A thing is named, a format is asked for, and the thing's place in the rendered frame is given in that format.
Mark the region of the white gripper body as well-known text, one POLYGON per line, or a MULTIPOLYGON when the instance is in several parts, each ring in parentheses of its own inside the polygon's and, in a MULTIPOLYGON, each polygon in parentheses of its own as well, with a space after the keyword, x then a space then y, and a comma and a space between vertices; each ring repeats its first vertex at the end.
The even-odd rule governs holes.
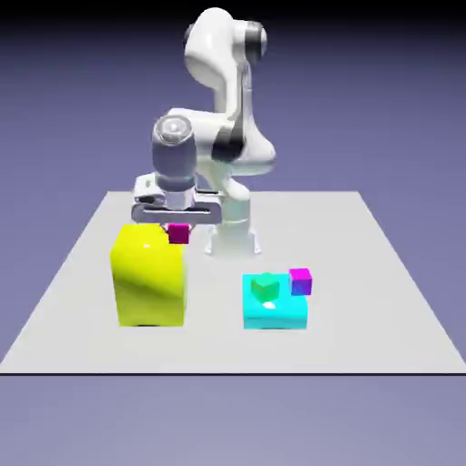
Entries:
POLYGON ((172 210, 155 205, 136 203, 131 208, 131 218, 136 223, 216 225, 221 222, 219 203, 194 206, 185 210, 172 210))

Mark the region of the large cyan box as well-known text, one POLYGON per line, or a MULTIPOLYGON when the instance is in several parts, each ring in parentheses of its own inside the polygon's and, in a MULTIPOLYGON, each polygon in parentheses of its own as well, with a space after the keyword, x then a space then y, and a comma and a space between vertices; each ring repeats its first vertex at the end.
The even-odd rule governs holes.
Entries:
POLYGON ((288 274, 273 274, 278 281, 276 299, 261 302, 253 295, 252 283, 259 274, 242 276, 242 312, 245 329, 305 329, 308 302, 305 295, 291 294, 288 274))

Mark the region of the large yellow box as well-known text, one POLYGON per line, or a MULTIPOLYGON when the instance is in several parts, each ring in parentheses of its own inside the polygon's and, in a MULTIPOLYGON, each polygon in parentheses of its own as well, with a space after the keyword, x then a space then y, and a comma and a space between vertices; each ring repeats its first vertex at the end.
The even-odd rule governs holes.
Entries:
POLYGON ((110 252, 119 324, 181 327, 187 304, 184 249, 157 224, 125 224, 110 252))

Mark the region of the small green cube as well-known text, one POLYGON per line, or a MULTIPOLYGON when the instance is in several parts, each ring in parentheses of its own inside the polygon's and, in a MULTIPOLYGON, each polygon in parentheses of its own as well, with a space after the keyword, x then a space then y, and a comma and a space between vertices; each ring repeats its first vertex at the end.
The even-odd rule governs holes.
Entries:
POLYGON ((271 273, 253 275, 251 293, 261 303, 270 302, 279 297, 279 278, 271 273))

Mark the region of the small purple cube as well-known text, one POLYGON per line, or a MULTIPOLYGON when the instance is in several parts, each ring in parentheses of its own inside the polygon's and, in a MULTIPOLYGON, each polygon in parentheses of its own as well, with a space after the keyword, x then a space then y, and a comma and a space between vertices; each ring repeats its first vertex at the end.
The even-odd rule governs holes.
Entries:
POLYGON ((308 268, 289 270, 289 287, 292 296, 310 296, 313 278, 308 268))

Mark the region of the small magenta cube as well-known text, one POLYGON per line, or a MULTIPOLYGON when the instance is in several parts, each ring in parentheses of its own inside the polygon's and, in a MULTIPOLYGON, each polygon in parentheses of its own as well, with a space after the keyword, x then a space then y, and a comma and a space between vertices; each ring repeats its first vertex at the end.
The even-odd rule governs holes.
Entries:
POLYGON ((167 235, 170 244, 187 244, 190 236, 190 225, 187 223, 169 223, 167 225, 167 235))

